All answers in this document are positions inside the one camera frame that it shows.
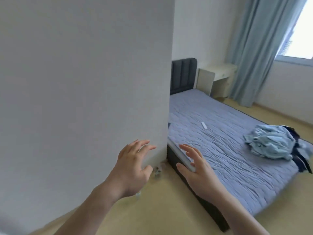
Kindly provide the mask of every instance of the white nightstand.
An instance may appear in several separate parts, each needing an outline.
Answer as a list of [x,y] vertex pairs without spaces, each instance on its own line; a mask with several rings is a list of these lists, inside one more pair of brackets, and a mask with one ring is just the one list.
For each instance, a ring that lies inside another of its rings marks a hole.
[[236,71],[230,63],[199,68],[196,88],[212,97],[227,97]]

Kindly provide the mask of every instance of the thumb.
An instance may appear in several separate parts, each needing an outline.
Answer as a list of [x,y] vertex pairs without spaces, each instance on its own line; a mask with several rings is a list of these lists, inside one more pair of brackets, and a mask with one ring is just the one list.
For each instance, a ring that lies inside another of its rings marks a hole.
[[176,167],[178,169],[178,171],[180,172],[180,174],[182,174],[186,179],[191,175],[191,171],[189,171],[183,164],[181,163],[177,163]]
[[149,180],[152,171],[153,171],[153,168],[152,168],[152,166],[150,166],[150,165],[146,166],[146,167],[142,170],[143,175],[145,176],[146,182]]

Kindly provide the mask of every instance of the mattress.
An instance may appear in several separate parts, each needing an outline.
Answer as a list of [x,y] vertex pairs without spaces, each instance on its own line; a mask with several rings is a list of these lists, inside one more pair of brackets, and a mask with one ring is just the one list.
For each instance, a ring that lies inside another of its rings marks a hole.
[[[169,122],[168,145],[182,162],[194,170],[178,144],[198,148],[226,189],[252,215],[272,203],[298,172],[293,161],[261,158],[250,152],[243,135],[263,122],[199,90],[170,96]],[[308,142],[301,142],[313,149]]]

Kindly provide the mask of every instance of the headboard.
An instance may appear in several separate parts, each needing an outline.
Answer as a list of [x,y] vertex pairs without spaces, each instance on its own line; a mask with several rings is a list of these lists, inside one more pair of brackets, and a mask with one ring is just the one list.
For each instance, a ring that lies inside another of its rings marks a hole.
[[195,58],[172,61],[170,95],[193,89],[196,70],[197,60]]

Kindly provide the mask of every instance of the white wall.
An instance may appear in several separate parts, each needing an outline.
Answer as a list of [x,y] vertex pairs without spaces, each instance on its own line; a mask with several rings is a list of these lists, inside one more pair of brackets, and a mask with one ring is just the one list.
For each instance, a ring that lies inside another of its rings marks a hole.
[[313,124],[313,67],[274,61],[257,103]]
[[1,0],[0,231],[77,207],[124,145],[166,157],[174,0]]
[[245,0],[176,0],[172,59],[223,63]]

